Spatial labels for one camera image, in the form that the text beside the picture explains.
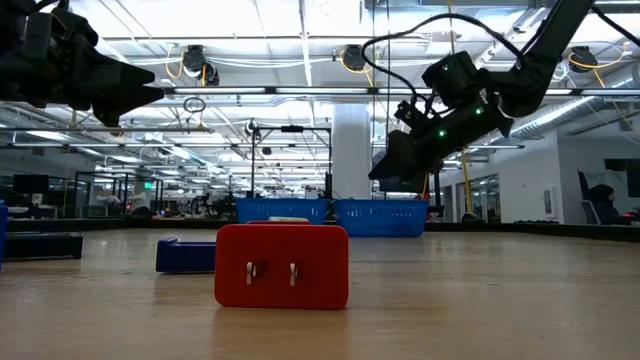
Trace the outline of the white building pillar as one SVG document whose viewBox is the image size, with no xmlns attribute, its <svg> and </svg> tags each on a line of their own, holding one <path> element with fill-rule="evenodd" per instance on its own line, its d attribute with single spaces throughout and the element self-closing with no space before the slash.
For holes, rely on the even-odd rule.
<svg viewBox="0 0 640 360">
<path fill-rule="evenodd" d="M 332 189 L 336 198 L 371 197 L 370 116 L 365 104 L 334 106 L 332 163 Z"/>
</svg>

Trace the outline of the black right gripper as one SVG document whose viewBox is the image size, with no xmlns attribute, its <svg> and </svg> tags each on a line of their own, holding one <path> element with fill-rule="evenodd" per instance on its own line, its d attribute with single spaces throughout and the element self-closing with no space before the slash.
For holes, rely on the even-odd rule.
<svg viewBox="0 0 640 360">
<path fill-rule="evenodd" d="M 448 154 L 500 128 L 500 111 L 495 107 L 469 107 L 445 117 L 426 118 L 410 132 L 394 130 L 384 150 L 372 158 L 370 180 L 424 175 L 426 168 Z"/>
</svg>

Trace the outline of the black box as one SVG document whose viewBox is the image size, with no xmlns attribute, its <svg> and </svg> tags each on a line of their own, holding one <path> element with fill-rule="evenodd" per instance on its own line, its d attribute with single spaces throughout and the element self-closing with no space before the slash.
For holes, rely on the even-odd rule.
<svg viewBox="0 0 640 360">
<path fill-rule="evenodd" d="M 80 259 L 83 243 L 83 233 L 9 233 L 3 259 Z"/>
</svg>

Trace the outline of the blue plastic basket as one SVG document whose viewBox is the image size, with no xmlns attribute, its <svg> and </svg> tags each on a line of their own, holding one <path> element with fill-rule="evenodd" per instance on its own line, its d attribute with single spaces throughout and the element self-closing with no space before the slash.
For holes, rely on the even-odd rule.
<svg viewBox="0 0 640 360">
<path fill-rule="evenodd" d="M 336 223 L 350 237 L 418 237 L 424 231 L 426 200 L 343 199 L 333 202 Z"/>
<path fill-rule="evenodd" d="M 329 201 L 298 198 L 240 198 L 236 200 L 239 223 L 265 221 L 271 217 L 305 218 L 312 224 L 323 224 Z"/>
</svg>

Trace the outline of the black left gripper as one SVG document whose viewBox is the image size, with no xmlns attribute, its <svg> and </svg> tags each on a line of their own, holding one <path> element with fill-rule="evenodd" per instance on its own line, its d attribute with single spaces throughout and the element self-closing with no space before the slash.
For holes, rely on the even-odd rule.
<svg viewBox="0 0 640 360">
<path fill-rule="evenodd" d="M 0 101 L 93 108 L 107 127 L 163 99 L 155 75 L 104 56 L 98 34 L 70 0 L 0 0 Z"/>
</svg>

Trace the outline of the red plug charger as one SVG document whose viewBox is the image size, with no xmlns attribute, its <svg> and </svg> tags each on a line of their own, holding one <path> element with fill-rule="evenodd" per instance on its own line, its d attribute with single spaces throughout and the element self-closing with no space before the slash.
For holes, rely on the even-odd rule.
<svg viewBox="0 0 640 360">
<path fill-rule="evenodd" d="M 341 310 L 348 235 L 329 225 L 225 226 L 216 239 L 214 298 L 224 307 Z"/>
</svg>

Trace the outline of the black office chair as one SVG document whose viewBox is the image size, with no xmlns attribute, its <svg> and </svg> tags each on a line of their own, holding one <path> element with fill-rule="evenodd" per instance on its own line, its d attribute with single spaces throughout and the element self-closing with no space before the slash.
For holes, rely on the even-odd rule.
<svg viewBox="0 0 640 360">
<path fill-rule="evenodd" d="M 580 170 L 577 171 L 580 191 L 582 196 L 581 205 L 585 212 L 586 221 L 590 225 L 600 225 L 600 219 L 594 208 L 593 203 L 590 200 L 589 186 L 584 173 Z"/>
</svg>

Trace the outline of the black background rig frame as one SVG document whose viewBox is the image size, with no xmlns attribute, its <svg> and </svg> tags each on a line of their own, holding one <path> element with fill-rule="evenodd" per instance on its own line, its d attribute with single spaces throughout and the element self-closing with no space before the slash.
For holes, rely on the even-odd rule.
<svg viewBox="0 0 640 360">
<path fill-rule="evenodd" d="M 320 127 L 305 127 L 301 125 L 282 125 L 282 126 L 257 126 L 253 121 L 251 121 L 253 125 L 252 133 L 251 133 L 251 178 L 250 178 L 250 193 L 251 196 L 254 197 L 256 194 L 255 191 L 255 169 L 256 169 L 256 147 L 258 142 L 256 141 L 256 133 L 258 131 L 265 131 L 265 134 L 261 137 L 262 140 L 266 140 L 267 137 L 273 131 L 279 131 L 282 133 L 300 133 L 304 134 L 305 131 L 309 131 L 316 135 L 321 143 L 328 149 L 328 170 L 326 172 L 324 184 L 324 197 L 326 199 L 333 198 L 333 185 L 331 180 L 333 179 L 333 140 L 332 140 L 332 130 L 330 128 L 320 128 Z M 319 131 L 326 131 L 328 134 L 328 140 L 324 141 L 320 135 Z"/>
</svg>

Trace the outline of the black aluminium rig frame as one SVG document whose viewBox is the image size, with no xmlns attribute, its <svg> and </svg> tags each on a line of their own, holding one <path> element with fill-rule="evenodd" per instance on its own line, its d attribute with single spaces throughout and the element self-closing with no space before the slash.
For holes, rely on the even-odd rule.
<svg viewBox="0 0 640 360">
<path fill-rule="evenodd" d="M 301 98 L 302 100 L 309 100 L 308 98 L 312 98 L 312 97 L 344 97 L 344 96 L 351 96 L 351 97 L 373 97 L 374 99 L 377 97 L 382 97 L 382 96 L 387 96 L 390 95 L 391 97 L 393 96 L 409 96 L 408 91 L 400 91 L 399 88 L 391 88 L 391 90 L 389 89 L 383 89 L 383 88 L 329 88 L 329 87 L 320 87 L 320 88 L 311 88 L 311 87 L 287 87 L 287 88 L 278 88 L 278 87 L 240 87 L 240 88 L 234 88 L 234 87 L 222 87 L 222 88 L 165 88 L 164 89 L 166 94 L 168 95 L 170 98 L 172 97 L 182 97 L 182 99 L 180 101 L 182 101 L 179 104 L 182 104 L 183 102 L 189 102 L 190 98 L 195 97 L 196 100 L 200 99 L 202 100 L 205 105 L 206 105 L 206 109 L 211 108 L 213 110 L 214 107 L 220 107 L 222 105 L 230 105 L 232 107 L 240 107 L 242 106 L 249 106 L 249 107 L 259 107 L 259 106 L 263 106 L 263 107 L 276 107 L 279 106 L 281 103 L 285 102 L 285 101 L 298 101 Z M 593 91 L 591 91 L 591 93 L 588 93 L 588 91 L 585 89 L 555 89 L 555 90 L 550 90 L 551 92 L 547 93 L 546 96 L 569 96 L 569 97 L 578 97 L 578 96 L 582 96 L 582 95 L 596 95 L 596 96 L 605 96 L 606 92 L 613 92 L 615 93 L 615 91 L 617 90 L 597 90 L 595 91 L 595 93 Z M 249 103 L 246 100 L 233 100 L 232 102 L 226 102 L 223 103 L 222 105 L 215 105 L 214 102 L 212 102 L 213 100 L 208 99 L 207 97 L 212 97 L 212 96 L 229 96 L 232 97 L 233 99 L 236 98 L 242 98 L 242 97 L 247 97 L 247 96 L 258 96 L 258 97 L 267 97 L 270 96 L 271 98 L 268 99 L 269 101 L 263 101 L 263 102 L 259 102 L 258 105 L 249 105 Z M 24 107 L 22 106 L 22 104 L 18 104 L 18 103 L 2 103 L 0 104 L 2 106 L 2 108 L 4 107 L 9 107 L 11 111 L 14 111 L 17 115 L 19 115 L 19 111 L 22 112 L 26 112 L 28 114 L 32 114 L 34 116 L 41 116 L 43 118 L 47 118 L 50 114 L 48 113 L 44 113 L 44 112 L 37 112 L 35 108 L 33 107 Z M 30 132 L 30 131 L 45 131 L 45 132 L 54 132 L 53 130 L 61 130 L 62 132 L 69 132 L 71 133 L 72 130 L 73 131 L 79 131 L 80 133 L 97 133 L 97 132 L 117 132 L 117 133 L 125 133 L 125 130 L 131 130 L 132 132 L 169 132 L 169 128 L 163 130 L 164 128 L 161 128 L 160 130 L 151 130 L 151 128 L 147 127 L 147 128 L 140 128 L 140 129 L 134 129 L 134 128 L 115 128 L 114 129 L 107 129 L 106 126 L 102 126 L 102 127 L 98 127 L 97 130 L 90 130 L 89 128 L 81 128 L 81 127 L 70 127 L 70 128 L 0 128 L 0 133 L 13 133 L 13 132 Z M 325 199 L 328 201 L 328 203 L 333 204 L 333 209 L 336 211 L 337 214 L 337 210 L 338 210 L 338 205 L 340 205 L 338 203 L 338 201 L 342 201 L 342 202 L 346 202 L 346 201 L 360 201 L 360 202 L 364 202 L 364 201 L 369 201 L 369 202 L 373 202 L 375 199 L 371 198 L 371 199 L 367 199 L 365 200 L 365 198 L 355 198 L 355 197 L 349 197 L 346 196 L 347 195 L 347 191 L 344 190 L 342 193 L 339 191 L 336 191 L 334 189 L 333 183 L 330 181 L 330 176 L 329 174 L 333 174 L 334 170 L 335 170 L 335 164 L 333 163 L 334 160 L 334 155 L 335 155 L 335 150 L 334 150 L 334 144 L 335 141 L 332 137 L 332 135 L 328 135 L 328 139 L 327 140 L 331 140 L 331 142 L 326 142 L 326 144 L 324 144 L 325 147 L 328 147 L 330 151 L 330 156 L 329 159 L 322 160 L 325 161 L 327 163 L 326 167 L 327 167 L 327 171 L 326 171 L 326 175 L 324 177 L 324 183 L 325 183 L 325 197 L 321 196 L 321 199 Z M 44 175 L 50 175 L 51 177 L 56 177 L 56 178 L 62 178 L 64 179 L 70 179 L 69 176 L 70 175 L 65 175 L 65 177 L 58 177 L 57 175 L 52 176 L 54 172 L 60 172 L 62 171 L 61 169 L 63 168 L 64 165 L 64 169 L 75 169 L 74 170 L 74 179 L 72 180 L 72 182 L 74 183 L 74 186 L 77 185 L 77 183 L 79 182 L 79 180 L 77 180 L 77 177 L 80 176 L 94 176 L 94 177 L 105 177 L 106 173 L 114 173 L 114 171 L 107 171 L 107 172 L 95 172 L 95 171 L 79 171 L 76 167 L 75 162 L 71 162 L 71 163 L 56 163 L 53 160 L 58 159 L 61 160 L 63 159 L 64 156 L 70 156 L 70 155 L 66 155 L 66 154 L 75 154 L 75 150 L 79 150 L 79 149 L 91 149 L 93 150 L 94 148 L 126 148 L 128 145 L 133 145 L 133 147 L 131 148 L 142 148 L 139 150 L 143 150 L 145 148 L 153 148 L 152 145 L 154 145 L 156 148 L 169 148 L 171 146 L 173 146 L 174 148 L 187 148 L 187 147 L 196 147 L 196 148 L 220 148 L 220 149 L 235 149 L 235 150 L 239 150 L 241 149 L 243 146 L 245 148 L 247 148 L 250 150 L 250 155 L 253 157 L 249 157 L 249 162 L 250 162 L 250 170 L 253 171 L 250 174 L 250 184 L 249 186 L 253 186 L 253 191 L 255 192 L 255 187 L 256 187 L 256 180 L 255 180 L 255 172 L 256 172 L 256 163 L 258 162 L 258 160 L 255 159 L 255 152 L 256 152 L 256 148 L 258 147 L 258 143 L 257 140 L 253 139 L 251 140 L 252 142 L 245 142 L 245 143 L 222 143 L 222 144 L 214 144 L 214 143 L 193 143 L 191 145 L 188 145 L 187 143 L 177 143 L 177 144 L 161 144 L 161 143 L 157 143 L 157 144 L 137 144 L 137 143 L 37 143 L 37 142 L 27 142 L 27 143 L 9 143 L 9 142 L 0 142 L 0 170 L 9 170 L 9 165 L 13 166 L 15 169 L 13 169 L 13 171 L 18 172 L 18 173 L 42 173 Z M 31 150 L 33 149 L 37 149 L 37 148 L 41 148 L 41 149 L 58 149 L 59 152 L 55 153 L 53 155 L 44 155 L 42 157 L 38 157 L 36 155 L 28 155 L 27 154 L 27 150 L 29 153 L 31 153 Z M 297 168 L 301 168 L 304 167 L 302 165 L 319 165 L 320 162 L 322 162 L 320 160 L 299 160 L 298 162 L 300 164 L 294 166 L 296 169 Z M 129 170 L 144 170 L 144 169 L 156 169 L 156 170 L 160 170 L 160 168 L 163 168 L 164 165 L 144 165 L 142 163 L 138 163 L 137 165 L 134 163 L 131 163 L 129 165 L 118 165 L 115 166 L 116 168 L 124 168 L 129 169 Z M 431 214 L 433 213 L 433 215 L 436 215 L 436 218 L 442 217 L 442 204 L 441 204 L 441 195 L 439 194 L 440 191 L 440 180 L 439 180 L 439 174 L 440 172 L 442 172 L 442 170 L 445 170 L 444 168 L 438 169 L 438 171 L 436 171 L 435 169 L 435 165 L 433 165 L 433 170 L 435 171 L 434 173 L 432 173 L 431 175 L 427 176 L 426 178 L 423 176 L 421 177 L 421 179 L 423 180 L 424 184 L 421 185 L 421 189 L 423 189 L 423 187 L 426 187 L 426 190 L 421 190 L 421 191 L 426 191 L 428 193 L 427 190 L 430 189 L 429 187 L 429 178 L 432 179 L 434 181 L 433 184 L 433 190 L 438 190 L 437 194 L 434 195 L 434 197 L 431 198 L 431 200 L 426 199 L 426 200 L 422 200 L 422 203 L 420 203 L 419 200 L 415 200 L 418 201 L 419 204 L 427 204 L 427 201 L 431 201 L 431 207 L 429 207 L 428 209 L 428 213 L 427 214 Z M 71 215 L 73 215 L 71 218 L 65 220 L 54 220 L 54 219 L 44 219 L 44 220 L 10 220 L 13 221 L 14 223 L 17 223 L 17 225 L 9 225 L 9 230 L 10 231 L 22 231 L 22 230 L 29 230 L 29 229 L 36 229 L 36 230 L 54 230 L 55 231 L 73 231 L 73 230 L 107 230 L 107 229 L 124 229 L 124 228 L 185 228 L 185 229 L 219 229 L 221 228 L 223 225 L 226 224 L 231 224 L 231 223 L 236 223 L 236 220 L 180 220 L 180 219 L 174 219 L 174 220 L 152 220 L 151 218 L 149 219 L 142 219 L 142 218 L 137 218 L 137 217 L 133 217 L 133 216 L 125 216 L 122 215 L 118 218 L 116 217 L 112 217 L 112 218 L 100 218 L 100 217 L 93 217 L 90 218 L 89 220 L 81 220 L 78 217 L 75 217 L 77 214 L 79 214 L 79 205 L 76 204 L 75 200 L 77 200 L 77 194 L 76 195 L 72 195 L 74 200 L 71 202 L 71 205 L 63 205 L 63 210 L 72 210 L 71 211 Z M 588 238 L 588 239 L 595 239 L 595 240 L 607 240 L 607 241 L 620 241 L 620 242 L 635 242 L 635 243 L 640 243 L 640 225 L 578 225 L 578 224 L 560 224 L 560 223 L 554 223 L 554 222 L 549 222 L 549 221 L 543 221 L 543 220 L 535 220 L 535 221 L 516 221 L 516 222 L 512 222 L 512 223 L 480 223 L 479 221 L 465 221 L 465 222 L 458 222 L 458 223 L 452 223 L 452 222 L 448 222 L 448 223 L 436 223 L 436 225 L 426 225 L 426 230 L 424 230 L 424 232 L 429 232 L 429 231 L 434 231 L 434 232 L 509 232 L 509 233 L 531 233 L 531 234 L 539 234 L 539 235 L 545 235 L 545 236 L 560 236 L 560 237 L 579 237 L 579 238 Z"/>
</svg>

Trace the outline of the person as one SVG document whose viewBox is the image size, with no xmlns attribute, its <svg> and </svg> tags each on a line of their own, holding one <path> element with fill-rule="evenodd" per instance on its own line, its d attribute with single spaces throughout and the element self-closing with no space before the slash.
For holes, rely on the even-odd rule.
<svg viewBox="0 0 640 360">
<path fill-rule="evenodd" d="M 596 185 L 588 190 L 588 200 L 603 225 L 631 225 L 640 222 L 640 213 L 621 214 L 614 206 L 615 190 L 605 184 Z"/>
</svg>

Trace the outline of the dark blue card reader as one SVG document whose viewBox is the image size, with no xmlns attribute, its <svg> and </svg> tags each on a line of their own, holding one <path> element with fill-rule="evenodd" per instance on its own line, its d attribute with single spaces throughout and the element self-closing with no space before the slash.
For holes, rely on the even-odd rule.
<svg viewBox="0 0 640 360">
<path fill-rule="evenodd" d="M 155 270 L 159 273 L 213 273 L 216 260 L 215 242 L 181 241 L 179 238 L 159 240 Z"/>
</svg>

